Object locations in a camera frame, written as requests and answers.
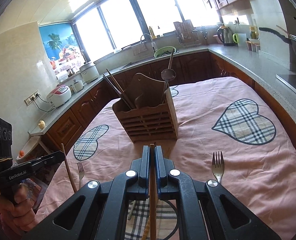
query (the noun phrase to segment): plaid heart pattern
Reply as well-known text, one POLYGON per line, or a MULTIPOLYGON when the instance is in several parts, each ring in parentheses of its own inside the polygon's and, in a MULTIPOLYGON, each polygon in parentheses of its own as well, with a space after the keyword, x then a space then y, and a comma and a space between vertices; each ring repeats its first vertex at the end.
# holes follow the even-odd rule
POLYGON ((89 159, 98 148, 98 139, 109 129, 106 124, 92 128, 82 135, 73 146, 73 155, 78 161, 89 159))
POLYGON ((171 97, 172 97, 172 98, 174 98, 176 95, 179 94, 179 91, 175 89, 176 87, 178 87, 178 86, 169 87, 169 88, 170 88, 170 92, 171 92, 171 97))
MULTIPOLYGON (((169 239, 178 229, 176 207, 169 201, 158 200, 156 209, 157 240, 169 239)), ((137 201, 131 219, 127 220, 125 240, 141 240, 149 218, 149 199, 137 201)))
POLYGON ((275 138, 276 127, 271 120, 258 112, 255 101, 246 98, 237 100, 226 108, 212 129, 241 143, 267 144, 275 138))

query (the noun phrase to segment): white pot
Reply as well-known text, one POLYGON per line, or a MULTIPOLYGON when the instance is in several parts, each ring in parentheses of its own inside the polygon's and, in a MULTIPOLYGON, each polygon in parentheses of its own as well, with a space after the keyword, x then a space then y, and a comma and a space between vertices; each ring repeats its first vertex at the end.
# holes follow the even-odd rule
POLYGON ((98 70, 93 62, 88 62, 81 66, 80 72, 86 83, 90 83, 99 77, 98 70))
POLYGON ((84 88, 84 83, 82 82, 82 80, 79 80, 79 81, 73 83, 73 85, 72 85, 72 89, 75 93, 83 90, 83 88, 84 88))

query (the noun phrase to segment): hand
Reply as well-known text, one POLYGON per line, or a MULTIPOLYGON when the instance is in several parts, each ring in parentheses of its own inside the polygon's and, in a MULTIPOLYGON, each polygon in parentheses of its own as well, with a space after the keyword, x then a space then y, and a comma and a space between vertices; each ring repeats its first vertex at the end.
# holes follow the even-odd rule
POLYGON ((0 195, 0 212, 3 221, 18 235, 22 235, 21 230, 29 231, 37 225, 35 213, 32 210, 32 202, 27 198, 28 188, 20 185, 14 194, 17 205, 0 195))

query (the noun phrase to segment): silver screw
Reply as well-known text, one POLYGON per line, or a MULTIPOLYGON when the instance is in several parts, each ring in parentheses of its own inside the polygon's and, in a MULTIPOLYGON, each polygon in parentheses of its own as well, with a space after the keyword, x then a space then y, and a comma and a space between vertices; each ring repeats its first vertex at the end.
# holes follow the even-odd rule
POLYGON ((98 182, 95 181, 95 180, 92 180, 92 181, 88 182, 88 187, 89 187, 89 188, 95 188, 95 187, 97 187, 98 185, 99 185, 98 182))
POLYGON ((169 173, 172 176, 178 176, 180 174, 180 171, 179 170, 176 170, 176 169, 173 169, 169 173))
POLYGON ((218 185, 218 182, 215 181, 214 179, 211 179, 207 182, 208 186, 210 187, 216 187, 218 185))
POLYGON ((126 172, 126 176, 127 176, 127 177, 133 177, 133 176, 136 176, 136 172, 135 172, 135 171, 132 171, 132 170, 127 171, 127 172, 126 172))

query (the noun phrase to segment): gray countertop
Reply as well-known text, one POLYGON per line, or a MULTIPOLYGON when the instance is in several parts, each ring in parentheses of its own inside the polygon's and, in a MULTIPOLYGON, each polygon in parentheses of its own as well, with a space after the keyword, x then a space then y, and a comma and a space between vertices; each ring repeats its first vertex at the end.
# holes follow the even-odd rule
MULTIPOLYGON (((294 74, 287 70, 282 65, 279 65, 257 53, 248 51, 247 49, 240 49, 235 47, 224 47, 219 44, 210 46, 195 46, 190 48, 180 48, 179 53, 174 54, 174 57, 192 54, 196 52, 210 51, 211 53, 223 58, 227 62, 236 66, 238 69, 245 72, 259 85, 261 85, 269 94, 271 94, 280 105, 288 112, 291 118, 296 123, 296 94, 276 78, 276 74, 294 74)), ((140 62, 138 64, 123 68, 123 66, 116 67, 110 72, 112 74, 121 73, 129 69, 133 69, 148 63, 160 61, 170 56, 151 59, 140 62)), ((41 120, 44 120, 46 126, 41 130, 37 125, 29 130, 31 136, 43 135, 49 128, 83 95, 89 92, 96 84, 103 80, 102 75, 90 84, 85 85, 85 88, 80 92, 72 95, 71 99, 64 105, 45 114, 41 120)))

